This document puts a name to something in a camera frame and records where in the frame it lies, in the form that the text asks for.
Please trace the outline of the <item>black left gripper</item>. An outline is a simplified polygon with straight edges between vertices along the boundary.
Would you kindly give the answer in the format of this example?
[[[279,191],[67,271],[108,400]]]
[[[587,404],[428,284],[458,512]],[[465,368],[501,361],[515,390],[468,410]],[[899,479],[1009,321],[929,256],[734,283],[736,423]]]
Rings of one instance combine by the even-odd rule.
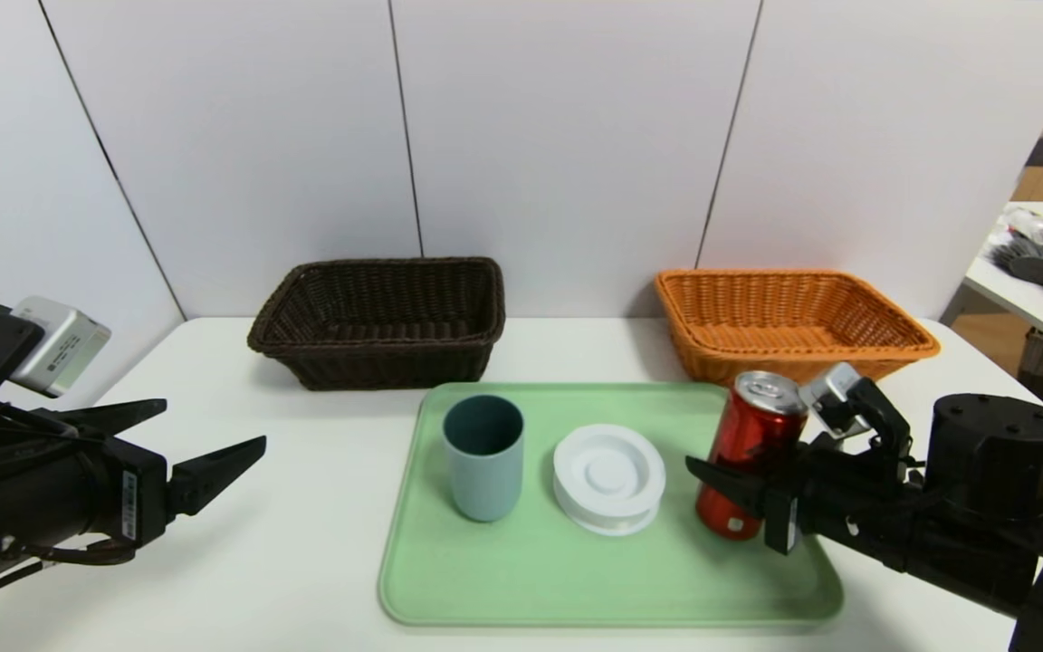
[[[258,436],[175,464],[167,483],[162,455],[120,440],[167,408],[165,399],[73,411],[0,407],[0,585],[29,560],[123,564],[175,517],[202,512],[266,453]]]

